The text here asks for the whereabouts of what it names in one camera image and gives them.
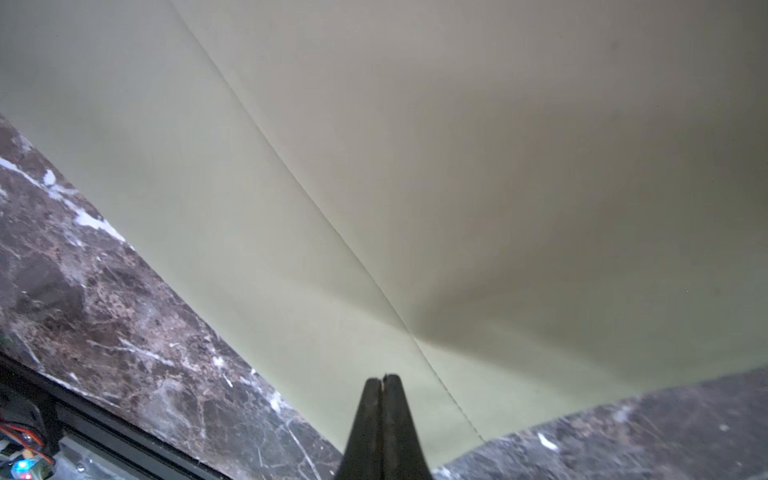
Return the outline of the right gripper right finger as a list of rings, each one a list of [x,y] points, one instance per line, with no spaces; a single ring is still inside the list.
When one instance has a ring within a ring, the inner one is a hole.
[[[432,480],[402,380],[386,375],[382,381],[382,478]]]

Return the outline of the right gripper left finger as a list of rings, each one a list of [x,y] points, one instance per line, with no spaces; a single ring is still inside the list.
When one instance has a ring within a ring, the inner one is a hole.
[[[380,379],[365,382],[336,480],[382,478],[381,393]]]

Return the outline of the olive green skirt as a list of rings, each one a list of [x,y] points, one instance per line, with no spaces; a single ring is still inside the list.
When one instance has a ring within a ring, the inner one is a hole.
[[[336,445],[767,361],[763,1],[5,1],[1,109]]]

